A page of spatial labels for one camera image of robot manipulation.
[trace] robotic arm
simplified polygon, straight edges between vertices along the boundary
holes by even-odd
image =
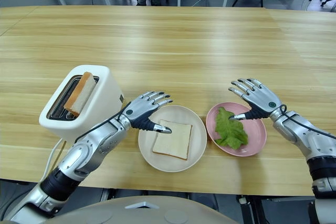
[[[271,118],[284,138],[296,145],[306,157],[313,179],[316,200],[309,206],[311,223],[336,224],[336,137],[313,126],[287,107],[265,85],[255,79],[233,81],[229,88],[245,100],[251,110],[232,116],[232,120]],[[155,124],[149,116],[172,102],[164,92],[147,92],[125,106],[118,114],[77,138],[66,157],[48,177],[6,216],[18,223],[39,223],[58,212],[68,197],[104,157],[126,136],[130,127],[171,133]]]
[[[316,197],[309,206],[311,223],[336,223],[336,137],[315,127],[295,111],[287,112],[287,107],[260,81],[238,79],[232,84],[239,89],[229,90],[245,100],[251,110],[230,119],[270,117],[273,127],[306,158]]]
[[[17,223],[40,223],[57,213],[77,186],[99,167],[105,156],[125,138],[130,127],[171,133],[149,120],[161,106],[172,102],[164,92],[146,92],[119,113],[76,139],[64,159],[6,216]]]

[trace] lettuce leaf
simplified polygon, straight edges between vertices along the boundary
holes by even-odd
[[[238,149],[242,144],[247,144],[247,134],[243,129],[243,124],[239,121],[231,121],[229,117],[234,115],[225,108],[220,107],[216,117],[215,131],[220,135],[215,142],[221,146],[229,146],[232,149]]]

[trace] white bread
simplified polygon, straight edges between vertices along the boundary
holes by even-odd
[[[159,124],[169,127],[172,133],[158,133],[152,152],[187,160],[192,125],[165,120],[160,120]]]
[[[89,72],[85,72],[68,101],[64,104],[64,108],[70,111],[74,116],[79,116],[95,86],[96,81],[93,75]]]

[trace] robot finger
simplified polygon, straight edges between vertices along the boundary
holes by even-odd
[[[248,90],[250,90],[247,86],[245,86],[244,84],[238,82],[238,81],[232,81],[231,82],[232,85],[235,85],[237,87],[239,87],[241,90],[243,90],[245,93],[248,92]]]
[[[157,132],[160,132],[160,133],[166,133],[166,134],[172,133],[172,130],[170,128],[168,128],[166,126],[159,125],[159,124],[154,125],[153,131],[157,131]]]
[[[257,87],[261,88],[262,83],[260,81],[258,81],[257,79],[254,78],[247,78],[248,81],[252,82],[254,85],[256,85]]]
[[[156,104],[156,107],[159,108],[159,107],[162,107],[163,105],[166,105],[167,103],[171,103],[171,102],[173,102],[173,100],[171,100],[171,99],[163,100],[161,102],[158,102]]]
[[[240,90],[238,89],[235,89],[235,88],[229,88],[229,91],[231,92],[234,92],[237,96],[239,96],[240,98],[245,94],[243,92],[241,92]]]
[[[164,94],[163,91],[150,93],[150,94],[148,95],[147,100],[154,99],[154,98],[156,98],[158,95],[162,95],[162,94]]]
[[[145,98],[145,97],[147,97],[151,93],[154,93],[154,91],[148,91],[146,93],[143,93],[143,94],[139,95],[138,98]]]
[[[160,100],[162,100],[162,99],[164,99],[164,98],[168,98],[168,97],[170,97],[169,94],[162,94],[162,95],[160,95],[160,96],[158,96],[158,97],[152,99],[153,104],[157,103],[158,101],[160,101]]]
[[[254,88],[256,87],[256,85],[254,85],[252,82],[250,82],[246,79],[240,78],[240,79],[238,79],[238,81],[242,82],[243,84],[245,84],[246,86],[248,86],[252,90],[254,90]]]

